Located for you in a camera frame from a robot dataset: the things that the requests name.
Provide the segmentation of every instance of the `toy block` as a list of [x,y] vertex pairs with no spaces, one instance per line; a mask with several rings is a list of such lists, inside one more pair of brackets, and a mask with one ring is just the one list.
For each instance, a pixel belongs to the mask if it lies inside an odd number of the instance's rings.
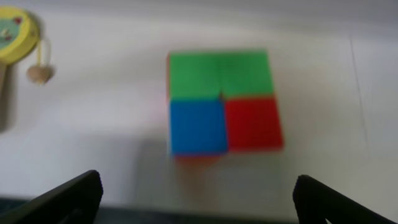
[[265,52],[228,52],[219,60],[221,89],[227,99],[273,94],[271,70]]
[[230,152],[275,151],[282,147],[274,97],[228,100],[225,111]]
[[217,156],[228,150],[224,105],[219,100],[172,100],[170,124],[175,156]]
[[215,54],[175,52],[169,55],[170,99],[216,99],[221,93]]

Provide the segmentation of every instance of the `blue square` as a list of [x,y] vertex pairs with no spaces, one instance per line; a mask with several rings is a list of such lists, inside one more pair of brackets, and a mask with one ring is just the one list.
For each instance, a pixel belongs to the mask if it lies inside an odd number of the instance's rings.
[[171,148],[176,156],[227,153],[224,104],[219,100],[171,101]]

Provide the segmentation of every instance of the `yellow toy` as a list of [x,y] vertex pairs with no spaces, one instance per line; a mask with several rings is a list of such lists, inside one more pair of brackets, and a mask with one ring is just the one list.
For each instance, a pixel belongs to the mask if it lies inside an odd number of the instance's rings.
[[7,65],[27,55],[39,41],[37,24],[22,9],[0,7],[0,61]]

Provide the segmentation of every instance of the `white table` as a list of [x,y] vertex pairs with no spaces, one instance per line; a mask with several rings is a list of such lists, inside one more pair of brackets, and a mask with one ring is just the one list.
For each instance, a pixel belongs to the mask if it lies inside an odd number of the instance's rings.
[[[39,15],[57,72],[31,84],[32,54],[6,81],[0,196],[35,197],[96,169],[103,206],[294,220],[294,183],[309,174],[398,222],[394,26],[203,6],[143,7],[169,16],[21,6]],[[166,152],[168,51],[240,47],[269,51],[284,151],[228,156],[204,172],[176,166]]]

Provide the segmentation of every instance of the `green square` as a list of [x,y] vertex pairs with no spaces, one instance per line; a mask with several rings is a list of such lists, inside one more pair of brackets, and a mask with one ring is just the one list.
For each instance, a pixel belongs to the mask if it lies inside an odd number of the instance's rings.
[[217,58],[211,53],[170,54],[170,97],[175,99],[217,98],[221,94]]
[[268,56],[263,51],[228,52],[220,57],[221,89],[227,98],[274,92]]

